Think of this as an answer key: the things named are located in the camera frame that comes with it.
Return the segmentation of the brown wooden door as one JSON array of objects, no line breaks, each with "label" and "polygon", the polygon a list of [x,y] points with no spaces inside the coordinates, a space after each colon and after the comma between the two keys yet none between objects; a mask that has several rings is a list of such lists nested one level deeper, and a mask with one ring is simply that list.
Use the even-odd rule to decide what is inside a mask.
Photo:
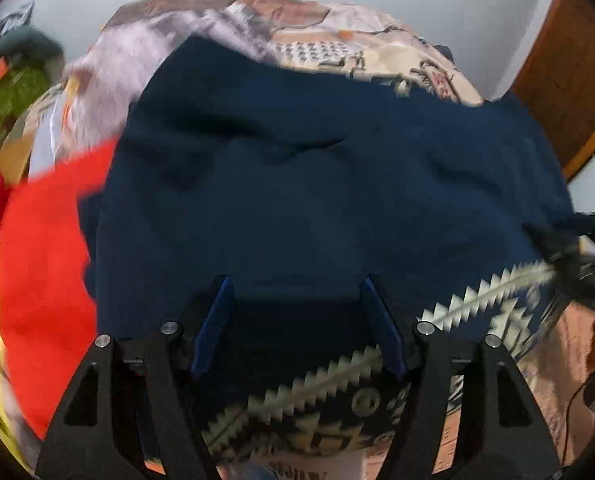
[{"label": "brown wooden door", "polygon": [[595,154],[595,8],[552,0],[512,86],[546,133],[563,176],[573,179]]}]

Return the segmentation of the navy patterned hoodie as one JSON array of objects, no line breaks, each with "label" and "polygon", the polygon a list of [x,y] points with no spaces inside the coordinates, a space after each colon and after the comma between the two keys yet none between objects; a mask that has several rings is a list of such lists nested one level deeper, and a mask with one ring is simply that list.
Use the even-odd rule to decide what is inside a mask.
[{"label": "navy patterned hoodie", "polygon": [[198,37],[156,70],[78,205],[99,330],[183,326],[219,463],[390,440],[409,379],[393,337],[416,322],[523,358],[564,309],[527,231],[572,211],[514,96],[398,96]]}]

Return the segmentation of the green patterned box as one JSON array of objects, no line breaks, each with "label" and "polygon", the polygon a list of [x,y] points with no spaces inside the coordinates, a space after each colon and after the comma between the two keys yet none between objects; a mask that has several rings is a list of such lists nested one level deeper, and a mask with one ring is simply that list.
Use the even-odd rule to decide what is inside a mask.
[{"label": "green patterned box", "polygon": [[64,62],[62,46],[32,24],[34,7],[29,1],[0,18],[0,148]]}]

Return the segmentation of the printed newspaper bedsheet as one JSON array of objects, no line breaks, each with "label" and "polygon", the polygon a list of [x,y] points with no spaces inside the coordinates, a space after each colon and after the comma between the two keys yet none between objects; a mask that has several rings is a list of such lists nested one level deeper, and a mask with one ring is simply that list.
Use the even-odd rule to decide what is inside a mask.
[{"label": "printed newspaper bedsheet", "polygon": [[[355,81],[389,78],[398,96],[421,89],[464,106],[488,103],[446,53],[389,14],[307,0],[142,0],[122,6],[87,54],[66,68],[66,86],[50,106],[60,126],[57,132],[39,127],[27,180],[106,142],[117,145],[131,105],[168,56],[194,37],[282,70]],[[560,363],[560,318],[529,353],[514,358],[552,428],[559,427],[560,412],[541,383],[548,368]],[[320,456],[266,450],[245,460],[259,460],[285,478],[319,478],[333,474],[334,454],[348,451]]]}]

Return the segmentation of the red folded garment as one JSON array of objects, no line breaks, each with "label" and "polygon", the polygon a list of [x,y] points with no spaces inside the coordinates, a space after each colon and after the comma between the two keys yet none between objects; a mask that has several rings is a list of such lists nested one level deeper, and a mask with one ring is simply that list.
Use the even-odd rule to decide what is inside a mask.
[{"label": "red folded garment", "polygon": [[116,143],[17,185],[0,226],[0,334],[14,396],[43,438],[70,378],[96,337],[84,287],[89,261],[78,203],[101,190]]}]

